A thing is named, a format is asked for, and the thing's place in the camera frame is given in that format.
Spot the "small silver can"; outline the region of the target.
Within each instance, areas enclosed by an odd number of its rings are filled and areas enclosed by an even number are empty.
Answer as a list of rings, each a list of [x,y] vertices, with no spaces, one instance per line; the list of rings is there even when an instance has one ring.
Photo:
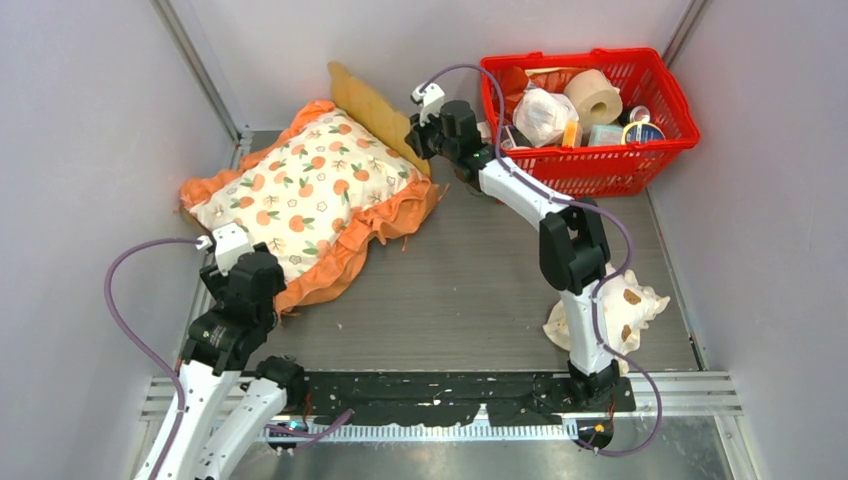
[[[630,107],[627,113],[624,115],[627,123],[633,122],[650,122],[651,121],[651,111],[645,105],[636,105]]]

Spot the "red plastic shopping basket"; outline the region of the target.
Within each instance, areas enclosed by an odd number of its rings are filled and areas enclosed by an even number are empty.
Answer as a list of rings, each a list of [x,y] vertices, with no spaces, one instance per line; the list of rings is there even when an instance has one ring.
[[[488,56],[481,93],[491,127],[538,137],[505,142],[535,179],[576,197],[644,190],[700,132],[678,82],[649,47]]]

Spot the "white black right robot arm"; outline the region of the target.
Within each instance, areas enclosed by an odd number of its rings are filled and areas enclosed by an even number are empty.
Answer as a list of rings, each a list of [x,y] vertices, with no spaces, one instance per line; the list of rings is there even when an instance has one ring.
[[[610,250],[601,211],[589,199],[570,200],[529,176],[483,140],[468,102],[417,100],[407,144],[422,159],[441,156],[459,176],[518,213],[536,228],[539,267],[559,293],[570,338],[569,377],[574,403],[596,410],[620,376],[607,343],[601,298]]]

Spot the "white plastic wrapped packet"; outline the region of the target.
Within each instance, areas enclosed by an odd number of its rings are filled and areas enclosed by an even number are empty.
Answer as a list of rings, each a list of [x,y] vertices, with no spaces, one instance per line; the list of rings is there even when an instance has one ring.
[[[570,99],[542,88],[524,92],[512,115],[517,130],[533,147],[543,147],[562,140],[569,123],[579,116]]]

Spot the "cream frilled small pillow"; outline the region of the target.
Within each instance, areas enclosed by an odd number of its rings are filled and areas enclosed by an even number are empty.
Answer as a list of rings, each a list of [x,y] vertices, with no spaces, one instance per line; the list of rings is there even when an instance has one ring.
[[[610,279],[598,294],[593,293],[597,282],[584,287],[579,295],[562,291],[543,325],[549,340],[576,355],[572,364],[585,375],[599,373],[613,361],[621,373],[627,373],[627,362],[604,349],[597,337],[602,336],[604,344],[621,354],[635,351],[640,347],[640,332],[670,301],[640,284],[630,269],[618,274],[607,264],[606,273]]]

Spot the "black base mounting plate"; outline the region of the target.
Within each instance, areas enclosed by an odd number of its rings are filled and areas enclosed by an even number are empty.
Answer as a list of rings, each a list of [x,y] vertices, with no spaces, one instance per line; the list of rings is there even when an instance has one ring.
[[[493,426],[554,425],[565,414],[633,412],[628,379],[590,394],[557,372],[308,371],[284,413],[328,425],[345,411],[357,426],[466,426],[484,409]]]

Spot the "round blue lidded tin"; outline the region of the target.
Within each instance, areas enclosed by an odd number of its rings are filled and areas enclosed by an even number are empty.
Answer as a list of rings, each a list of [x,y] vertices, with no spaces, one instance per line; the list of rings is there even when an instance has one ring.
[[[666,139],[663,131],[656,125],[637,121],[625,125],[622,129],[621,144],[645,144],[656,141],[664,141]]]

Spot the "slotted aluminium rail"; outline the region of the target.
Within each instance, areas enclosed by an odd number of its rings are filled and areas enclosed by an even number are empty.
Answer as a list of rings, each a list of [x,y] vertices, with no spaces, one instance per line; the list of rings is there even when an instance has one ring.
[[[623,400],[633,400],[633,408],[618,400],[613,412],[556,413],[552,421],[532,421],[527,412],[519,415],[518,423],[508,425],[494,419],[488,406],[481,404],[468,420],[448,426],[426,426],[419,422],[402,426],[355,425],[351,422],[325,436],[324,443],[403,443],[403,442],[462,442],[506,440],[576,440],[589,438],[597,424],[612,424],[620,419],[647,424],[656,414],[656,398],[643,378],[629,378],[631,387]],[[662,419],[675,417],[734,417],[743,409],[732,390],[730,378],[722,372],[683,372],[675,375],[662,372],[654,377],[660,388]]]

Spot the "wooden pet bed frame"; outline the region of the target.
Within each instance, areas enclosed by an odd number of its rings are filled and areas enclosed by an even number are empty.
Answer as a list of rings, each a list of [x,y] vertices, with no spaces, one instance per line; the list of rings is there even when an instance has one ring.
[[[330,102],[366,127],[373,136],[414,165],[423,175],[430,177],[432,175],[430,163],[417,157],[411,147],[405,143],[405,136],[410,131],[408,117],[395,109],[378,90],[351,74],[340,62],[329,62],[327,70],[330,76]],[[185,181],[179,189],[178,209],[188,211],[197,204],[207,202],[212,194],[228,182],[239,178],[244,171],[258,164],[273,149],[304,130],[307,122],[319,115],[328,105],[327,100],[308,102],[296,114],[289,128],[283,130],[273,143],[262,150],[241,156],[235,169],[224,169],[209,178],[195,177]]]

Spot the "orange red crumpled bag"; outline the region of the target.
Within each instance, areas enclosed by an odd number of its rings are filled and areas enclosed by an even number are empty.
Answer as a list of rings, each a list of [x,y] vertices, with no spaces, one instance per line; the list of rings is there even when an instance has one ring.
[[[505,122],[512,122],[512,115],[524,92],[530,88],[542,88],[550,93],[564,94],[565,86],[577,74],[586,71],[583,67],[520,68],[510,66],[492,70],[495,80],[486,80],[481,86],[481,97],[486,119],[495,126],[501,118],[499,96],[495,86],[499,86],[504,97]]]

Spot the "light teal small box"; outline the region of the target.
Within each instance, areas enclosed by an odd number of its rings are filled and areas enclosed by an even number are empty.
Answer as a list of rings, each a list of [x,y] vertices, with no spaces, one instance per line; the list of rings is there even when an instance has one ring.
[[[587,146],[601,147],[621,145],[623,128],[617,125],[594,125],[589,133]]]

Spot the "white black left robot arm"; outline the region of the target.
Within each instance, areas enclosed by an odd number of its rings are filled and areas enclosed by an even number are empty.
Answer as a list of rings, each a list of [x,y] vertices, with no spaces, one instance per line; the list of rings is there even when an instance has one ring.
[[[275,415],[305,405],[303,367],[290,357],[270,356],[255,367],[224,423],[213,426],[251,355],[276,326],[274,299],[285,281],[263,243],[240,248],[230,265],[215,261],[200,277],[215,302],[190,325],[177,375],[180,389],[139,479],[227,479]]]

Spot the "beige toilet paper roll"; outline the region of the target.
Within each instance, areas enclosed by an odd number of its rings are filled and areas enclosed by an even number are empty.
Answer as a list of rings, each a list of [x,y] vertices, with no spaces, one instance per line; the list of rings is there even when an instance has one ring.
[[[619,90],[597,69],[574,76],[565,86],[564,95],[575,107],[583,129],[610,124],[623,111]]]

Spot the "orange fruit print cushion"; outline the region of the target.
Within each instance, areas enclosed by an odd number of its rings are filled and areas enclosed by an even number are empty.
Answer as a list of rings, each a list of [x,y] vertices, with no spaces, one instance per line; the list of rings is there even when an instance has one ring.
[[[314,101],[270,147],[237,169],[183,183],[179,199],[203,227],[242,227],[284,271],[280,312],[332,301],[378,240],[416,233],[439,201],[430,176],[330,101]]]

